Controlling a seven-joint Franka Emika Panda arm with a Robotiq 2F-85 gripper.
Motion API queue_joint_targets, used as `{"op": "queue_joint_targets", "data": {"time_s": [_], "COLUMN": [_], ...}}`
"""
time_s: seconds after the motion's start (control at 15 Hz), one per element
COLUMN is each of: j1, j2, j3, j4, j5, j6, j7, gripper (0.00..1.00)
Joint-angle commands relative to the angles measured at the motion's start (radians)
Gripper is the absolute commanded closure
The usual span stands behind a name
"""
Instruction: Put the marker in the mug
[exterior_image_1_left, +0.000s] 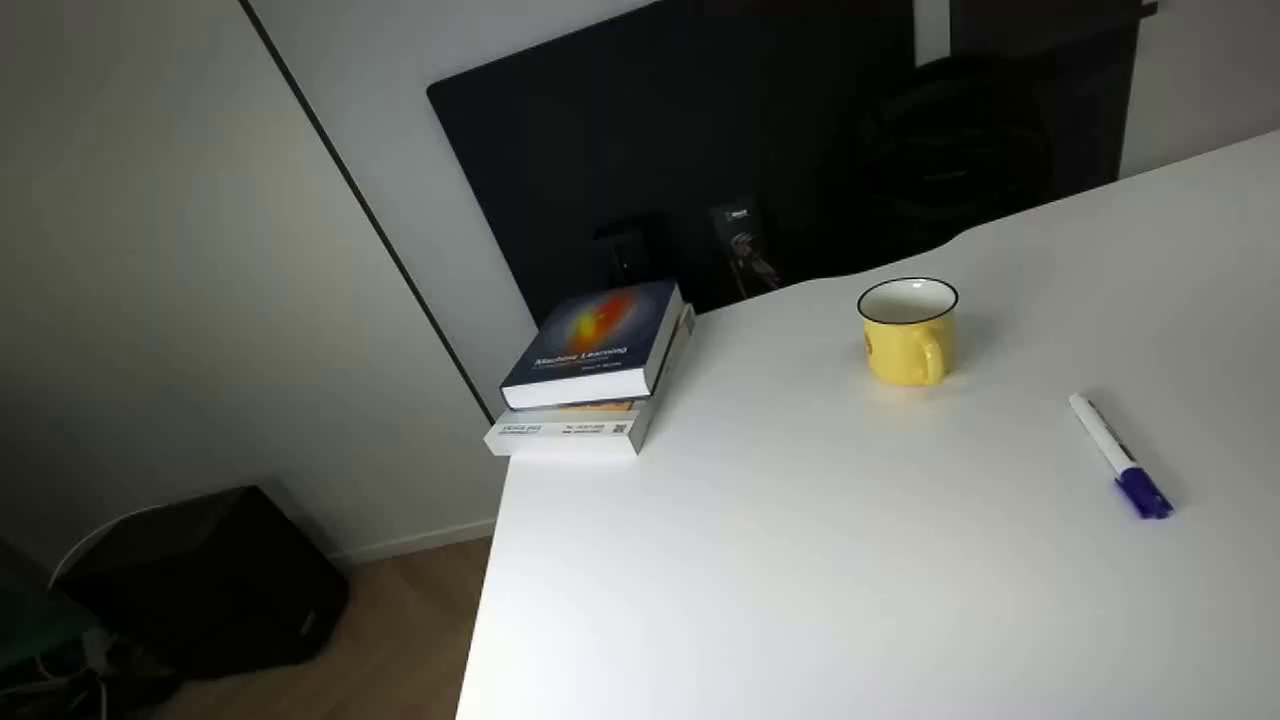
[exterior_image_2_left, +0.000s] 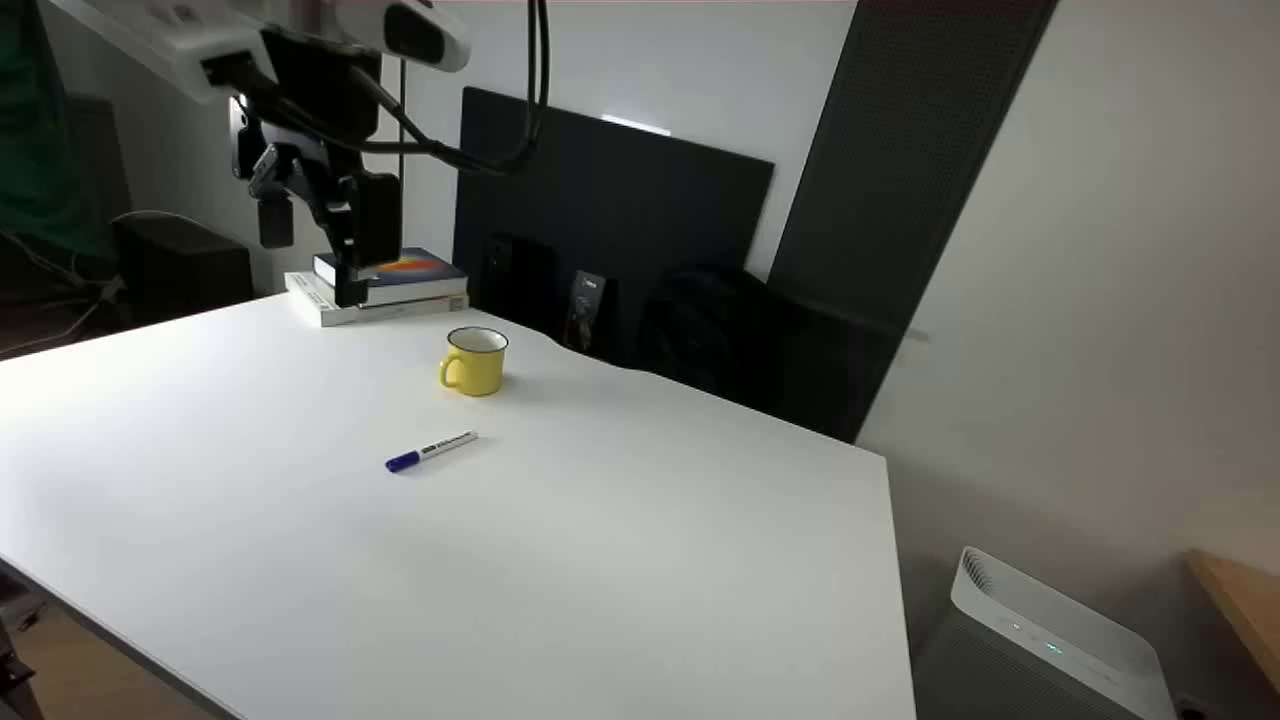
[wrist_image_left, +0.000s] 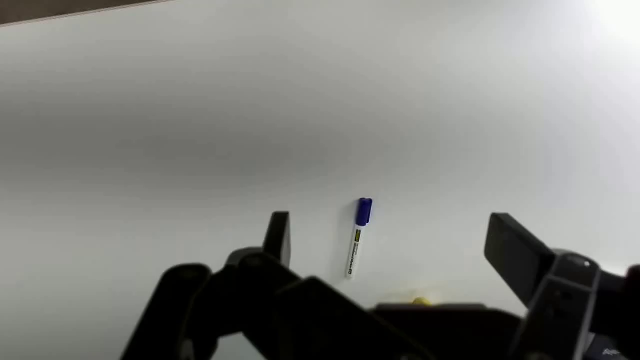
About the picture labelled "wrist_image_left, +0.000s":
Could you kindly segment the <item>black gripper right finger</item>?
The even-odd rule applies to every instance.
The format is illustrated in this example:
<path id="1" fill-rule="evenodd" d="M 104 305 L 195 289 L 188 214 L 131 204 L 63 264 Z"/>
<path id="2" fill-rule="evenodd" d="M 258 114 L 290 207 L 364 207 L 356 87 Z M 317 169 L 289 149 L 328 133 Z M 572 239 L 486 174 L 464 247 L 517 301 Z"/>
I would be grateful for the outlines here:
<path id="1" fill-rule="evenodd" d="M 611 344 L 640 360 L 640 266 L 625 276 L 597 261 L 552 251 L 515 217 L 489 220 L 484 259 L 527 307 L 511 360 L 587 360 Z"/>

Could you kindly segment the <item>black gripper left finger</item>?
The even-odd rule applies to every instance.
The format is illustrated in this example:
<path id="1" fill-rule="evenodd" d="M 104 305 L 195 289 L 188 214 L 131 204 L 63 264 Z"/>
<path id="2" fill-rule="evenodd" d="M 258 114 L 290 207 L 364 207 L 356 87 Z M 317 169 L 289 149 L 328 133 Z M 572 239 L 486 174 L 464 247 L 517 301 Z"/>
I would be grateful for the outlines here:
<path id="1" fill-rule="evenodd" d="M 256 249 L 166 271 L 122 360 L 215 360 L 242 334 L 264 360 L 428 360 L 428 350 L 319 278 L 290 271 L 290 214 Z"/>

